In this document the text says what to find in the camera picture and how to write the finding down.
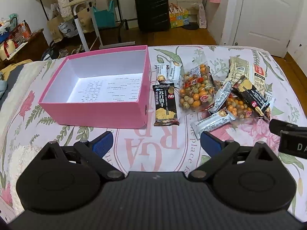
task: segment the pink box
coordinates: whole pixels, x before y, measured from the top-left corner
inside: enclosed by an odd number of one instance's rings
[[[150,74],[147,46],[71,55],[38,103],[59,124],[139,129],[147,123]]]

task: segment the white desk leg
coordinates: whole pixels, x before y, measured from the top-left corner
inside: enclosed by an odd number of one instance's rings
[[[86,52],[89,52],[90,50],[89,50],[88,45],[87,45],[87,42],[86,42],[86,40],[85,40],[84,33],[83,33],[82,28],[81,28],[79,19],[78,19],[78,15],[77,15],[77,13],[76,13],[76,8],[77,8],[77,6],[78,6],[78,4],[75,5],[74,8],[73,8],[75,23],[76,23],[76,26],[77,26],[77,29],[78,29],[78,33],[79,33],[81,42],[82,42],[82,44],[83,44],[84,50],[85,50]]]
[[[92,2],[89,2],[89,5],[90,5],[90,13],[91,13],[91,17],[92,17],[95,33],[96,33],[96,36],[99,38],[99,41],[100,41],[99,49],[102,49],[103,48],[103,44],[102,44],[102,41],[101,41],[101,37],[100,37],[100,34],[99,34],[97,22],[96,22],[96,19],[95,19],[94,9],[93,9],[93,6],[92,6]]]

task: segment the metal screw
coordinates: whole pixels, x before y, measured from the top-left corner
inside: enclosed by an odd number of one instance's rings
[[[117,179],[122,176],[122,172],[119,170],[110,170],[106,175],[112,179]]]
[[[191,176],[194,178],[204,178],[207,175],[207,173],[203,170],[194,170],[191,173]]]

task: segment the bed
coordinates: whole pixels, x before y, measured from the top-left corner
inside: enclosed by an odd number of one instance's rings
[[[182,62],[186,70],[207,61],[213,78],[223,80],[228,72],[230,56],[240,56],[265,70],[265,89],[276,98],[272,117],[307,126],[303,109],[283,71],[272,56],[262,49],[233,46],[164,46],[149,47],[149,56],[152,65],[151,84],[156,80],[154,64],[158,60],[167,62],[173,59]],[[18,146],[30,144],[43,147],[52,140],[59,142],[61,146],[70,145],[80,139],[92,140],[109,130],[114,135],[114,144],[104,159],[124,173],[134,170],[183,171],[188,174],[209,158],[190,127],[192,122],[205,118],[208,114],[203,112],[185,116],[180,114],[178,108],[179,126],[154,127],[152,90],[149,97],[148,123],[144,129],[58,125],[38,105],[38,99],[62,61],[63,59],[59,59],[27,64],[0,111],[0,215],[6,222],[15,217],[8,163],[12,152]],[[301,221],[307,221],[307,191],[304,190],[304,184],[307,184],[307,173],[304,171],[307,160],[279,154],[279,137],[270,133],[268,123],[262,119],[252,119],[240,124],[227,124],[212,133],[221,140],[233,139],[245,146],[265,141],[280,157],[297,183],[297,193],[289,211]]]

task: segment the wooden floor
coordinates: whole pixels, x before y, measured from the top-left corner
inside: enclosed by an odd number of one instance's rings
[[[100,31],[102,43],[104,45],[118,43],[117,29],[108,29]],[[164,45],[216,45],[215,40],[206,29],[198,30],[185,30],[181,27],[170,29],[169,31],[155,32],[155,33],[142,33],[138,28],[121,31],[122,41],[135,41],[136,45],[148,46],[164,46]],[[92,43],[96,35],[94,32],[86,34],[87,42]],[[79,36],[69,39],[70,43],[63,42],[64,45],[70,47],[78,46],[81,41]],[[98,49],[99,43],[93,46],[93,50]],[[299,99],[305,115],[307,114],[307,77],[299,68],[296,62],[289,54],[285,59],[274,56],[275,61],[284,71],[290,85]]]

